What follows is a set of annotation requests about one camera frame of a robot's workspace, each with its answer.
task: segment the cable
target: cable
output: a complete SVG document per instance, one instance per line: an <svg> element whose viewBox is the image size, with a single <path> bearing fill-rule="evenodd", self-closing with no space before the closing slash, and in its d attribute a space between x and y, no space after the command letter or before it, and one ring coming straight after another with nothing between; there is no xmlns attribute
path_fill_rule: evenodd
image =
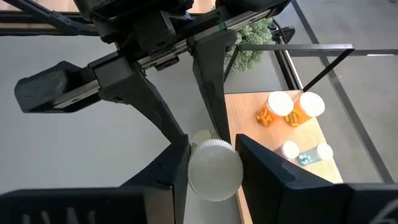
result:
<svg viewBox="0 0 398 224"><path fill-rule="evenodd" d="M282 28L280 27L279 23L274 18L272 18L272 20L273 20L275 26L278 28L278 30L280 32L280 36L282 36L282 40L285 42L285 44L287 44L288 41L287 41L286 35L285 35L284 31L282 30Z"/></svg>

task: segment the gray floor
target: gray floor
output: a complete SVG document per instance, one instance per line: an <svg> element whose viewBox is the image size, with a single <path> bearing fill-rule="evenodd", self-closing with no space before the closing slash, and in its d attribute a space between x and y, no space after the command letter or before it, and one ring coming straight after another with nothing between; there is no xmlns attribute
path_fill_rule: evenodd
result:
<svg viewBox="0 0 398 224"><path fill-rule="evenodd" d="M299 0L315 34L323 43L352 43L358 48L398 47L398 5L388 0ZM310 43L289 6L278 21L294 26L293 43ZM13 88L22 77L68 60L79 66L114 50L96 37L0 38L0 192L21 188L117 186L139 172L167 145L158 130L133 108L100 102L74 114L23 114ZM304 83L322 66L317 58L294 58ZM275 60L234 74L227 92L285 89ZM398 58L349 58L336 69L391 174L398 178ZM192 73L188 54L162 72L147 71L189 135L211 128ZM313 89L324 97L320 118L336 163L347 182L380 182L373 165L325 78ZM188 190L186 223L240 223L234 198L205 202Z"/></svg>

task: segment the green plant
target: green plant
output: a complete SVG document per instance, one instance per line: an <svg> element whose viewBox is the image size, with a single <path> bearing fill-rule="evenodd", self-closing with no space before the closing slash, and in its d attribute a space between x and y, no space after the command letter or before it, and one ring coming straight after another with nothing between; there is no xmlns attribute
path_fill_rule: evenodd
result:
<svg viewBox="0 0 398 224"><path fill-rule="evenodd" d="M225 55L224 69L228 66L232 54L238 44L275 44L268 26L272 18L260 19L238 30L238 39L231 50ZM239 51L230 72L245 72L261 61L262 51Z"/></svg>

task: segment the wooden surface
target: wooden surface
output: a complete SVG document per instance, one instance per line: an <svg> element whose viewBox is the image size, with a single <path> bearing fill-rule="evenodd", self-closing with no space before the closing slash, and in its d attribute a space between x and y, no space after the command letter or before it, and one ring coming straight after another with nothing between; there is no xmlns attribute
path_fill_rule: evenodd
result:
<svg viewBox="0 0 398 224"><path fill-rule="evenodd" d="M73 0L35 0L46 7L47 9L59 11L59 12L78 12L78 9ZM193 2L192 8L189 10L190 13L204 13L211 10L214 6L215 0L196 0ZM5 3L0 0L0 10L18 10L18 8Z"/></svg>
<svg viewBox="0 0 398 224"><path fill-rule="evenodd" d="M287 91L287 93L294 100L297 100L301 91ZM315 118L297 128L290 127L283 119L274 121L266 128L258 124L254 113L266 101L268 94L268 92L260 92L225 95L229 131L233 146L235 146L236 134L245 134L271 150L277 149L288 140L295 142L301 152L305 152L322 142L326 142L318 121ZM321 161L303 168L330 182L343 182L334 161ZM242 223L252 223L242 188L239 189L237 196Z"/></svg>

